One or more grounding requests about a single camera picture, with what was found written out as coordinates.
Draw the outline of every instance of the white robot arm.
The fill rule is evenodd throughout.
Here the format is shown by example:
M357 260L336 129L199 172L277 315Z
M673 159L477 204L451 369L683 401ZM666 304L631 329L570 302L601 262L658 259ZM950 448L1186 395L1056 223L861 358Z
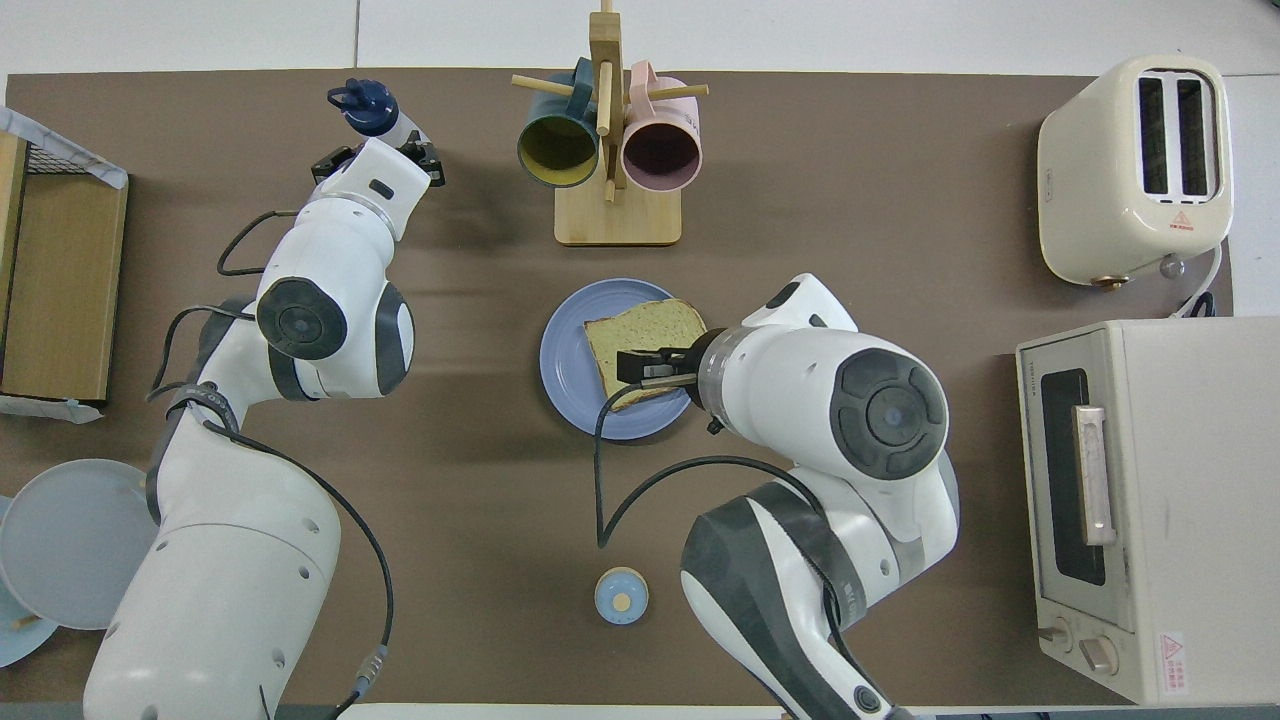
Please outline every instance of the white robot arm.
M160 529L93 662L87 720L274 715L340 533L317 479L239 425L257 402L381 397L407 374L413 324L387 266L439 179L415 151L421 142L397 150L378 137L348 151L280 240L256 299L228 301L206 323L147 477Z
M796 462L800 488L768 483L694 523L681 585L707 632L799 720L908 717L832 628L847 629L956 542L934 374L859 333L810 274L736 328L690 348L620 354L618 365L625 382L696 374L686 389L714 418L712 432Z

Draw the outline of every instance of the slice of bread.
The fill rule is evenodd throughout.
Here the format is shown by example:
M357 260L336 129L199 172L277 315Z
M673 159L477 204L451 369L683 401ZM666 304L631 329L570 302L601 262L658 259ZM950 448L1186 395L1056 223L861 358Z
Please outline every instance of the slice of bread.
M641 302L613 318L582 323L586 340L591 343L595 365L604 383L604 397L626 387L618 380L620 350L658 350L659 347L689 347L707 332L707 324L694 306L684 300L654 300ZM614 411L630 407L641 400L678 388L641 389L623 396L613 406Z

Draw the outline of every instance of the mug rack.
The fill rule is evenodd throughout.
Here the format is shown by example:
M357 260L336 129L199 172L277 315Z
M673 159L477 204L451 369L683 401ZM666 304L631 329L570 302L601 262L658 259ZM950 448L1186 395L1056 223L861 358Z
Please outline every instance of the mug rack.
M595 76L596 133L600 136L598 168L582 184L556 190L556 240L561 245L672 245L680 240L680 191L654 192L627 183L622 170L622 126L630 97L622 82L622 18L612 0L600 0L600 12L589 24L591 70ZM527 90L570 95L557 82L512 76L511 83ZM707 95L705 85L649 92L650 100Z

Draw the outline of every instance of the warning label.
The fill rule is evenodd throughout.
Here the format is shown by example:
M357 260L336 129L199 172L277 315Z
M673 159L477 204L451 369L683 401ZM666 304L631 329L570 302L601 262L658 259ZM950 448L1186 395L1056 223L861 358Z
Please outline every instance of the warning label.
M1176 215L1174 215L1174 222L1169 223L1169 227L1174 228L1175 231L1196 229L1196 227L1192 225L1190 218L1187 217L1187 213L1183 213L1180 210L1178 211Z
M1187 694L1187 641L1181 633L1160 634L1160 682L1164 694Z

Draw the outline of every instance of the toaster oven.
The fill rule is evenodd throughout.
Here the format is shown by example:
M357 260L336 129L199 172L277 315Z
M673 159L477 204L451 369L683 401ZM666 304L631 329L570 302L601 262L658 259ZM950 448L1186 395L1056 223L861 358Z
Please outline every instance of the toaster oven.
M1143 705L1280 702L1280 318L1016 360L1041 650Z

